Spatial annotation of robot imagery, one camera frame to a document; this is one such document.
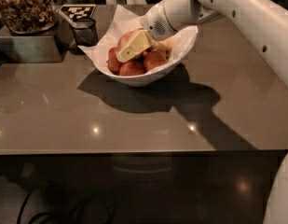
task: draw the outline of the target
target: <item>table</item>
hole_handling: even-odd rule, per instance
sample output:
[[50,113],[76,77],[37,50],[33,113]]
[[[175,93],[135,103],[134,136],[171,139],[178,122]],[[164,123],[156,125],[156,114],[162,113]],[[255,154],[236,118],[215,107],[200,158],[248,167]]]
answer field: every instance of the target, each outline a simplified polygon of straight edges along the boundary
[[[114,13],[97,6],[99,37]],[[0,155],[271,149],[288,149],[288,88],[227,18],[200,25],[182,63],[143,88],[70,52],[0,67]]]

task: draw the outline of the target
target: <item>countertop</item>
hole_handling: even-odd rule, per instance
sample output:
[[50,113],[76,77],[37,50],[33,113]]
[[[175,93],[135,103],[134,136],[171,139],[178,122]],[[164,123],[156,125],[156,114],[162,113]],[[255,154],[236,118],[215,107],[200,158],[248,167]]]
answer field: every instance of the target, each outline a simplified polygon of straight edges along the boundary
[[[99,37],[114,12],[97,6]],[[0,66],[0,154],[256,149],[288,149],[288,88],[226,18],[200,25],[182,63],[142,88],[71,52]]]

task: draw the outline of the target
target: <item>red potato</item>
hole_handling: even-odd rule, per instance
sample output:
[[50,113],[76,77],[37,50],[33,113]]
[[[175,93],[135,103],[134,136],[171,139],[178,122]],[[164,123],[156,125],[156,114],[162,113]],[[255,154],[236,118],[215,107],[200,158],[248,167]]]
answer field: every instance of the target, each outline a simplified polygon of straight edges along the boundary
[[117,48],[111,48],[108,50],[108,68],[111,72],[117,74],[123,63],[117,59]]
[[143,57],[146,57],[147,56],[147,54],[150,52],[151,50],[145,50],[144,52],[143,52]]
[[128,61],[123,63],[119,70],[119,75],[123,77],[139,76],[145,73],[144,66],[138,61]]
[[170,37],[164,41],[154,41],[150,49],[152,51],[155,50],[161,51],[166,58],[169,58],[169,56],[171,55],[172,46],[173,46],[173,40]]
[[161,66],[167,62],[165,55],[159,51],[151,51],[148,52],[144,57],[144,68],[145,71],[148,72],[158,66]]

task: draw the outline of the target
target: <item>metal container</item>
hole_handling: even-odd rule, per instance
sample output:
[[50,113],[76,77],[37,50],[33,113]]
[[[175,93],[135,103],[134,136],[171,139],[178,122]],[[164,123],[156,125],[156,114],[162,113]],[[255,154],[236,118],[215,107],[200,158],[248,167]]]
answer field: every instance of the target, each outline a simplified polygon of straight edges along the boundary
[[96,20],[79,19],[71,22],[75,43],[77,46],[91,47],[98,43],[98,35],[96,30]]
[[52,0],[0,0],[4,25],[15,34],[36,34],[53,27],[57,9]]
[[73,40],[69,23],[62,18],[35,35],[14,35],[6,26],[0,29],[0,50],[8,63],[61,63]]

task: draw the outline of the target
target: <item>black cable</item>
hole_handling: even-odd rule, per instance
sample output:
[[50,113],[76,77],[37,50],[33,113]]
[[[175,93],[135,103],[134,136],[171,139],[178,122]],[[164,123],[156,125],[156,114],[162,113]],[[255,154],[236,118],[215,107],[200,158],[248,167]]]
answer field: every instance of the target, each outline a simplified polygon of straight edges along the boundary
[[23,214],[23,211],[24,211],[24,207],[26,206],[26,204],[28,203],[28,200],[30,198],[30,196],[32,195],[34,190],[31,190],[28,195],[25,197],[24,201],[23,201],[23,204],[21,206],[21,210],[19,212],[19,215],[17,217],[17,224],[21,224],[21,218],[22,218],[22,214]]
[[[24,208],[25,208],[26,204],[28,203],[33,192],[34,192],[34,189],[31,190],[27,194],[27,196],[25,197],[25,199],[22,203],[18,218],[17,218],[17,224],[21,224],[21,218],[22,218]],[[28,224],[34,224],[39,218],[45,217],[45,216],[47,216],[47,218],[42,220],[41,224],[46,224],[50,220],[55,220],[55,221],[57,221],[57,223],[60,223],[60,224],[63,224],[63,223],[65,223],[65,224],[70,224],[70,223],[80,224],[80,221],[81,221],[82,216],[84,214],[86,204],[90,203],[95,197],[97,197],[96,194],[91,195],[88,198],[82,200],[80,203],[76,204],[71,209],[71,211],[68,212],[67,214],[64,214],[62,212],[41,212],[41,213],[38,213],[30,219]],[[106,208],[106,211],[108,214],[108,219],[106,220],[105,224],[111,224],[111,223],[113,223],[113,220],[117,214],[117,209],[114,208],[114,210],[111,211],[111,209],[109,208],[109,206],[106,205],[106,203],[104,203],[104,207]]]

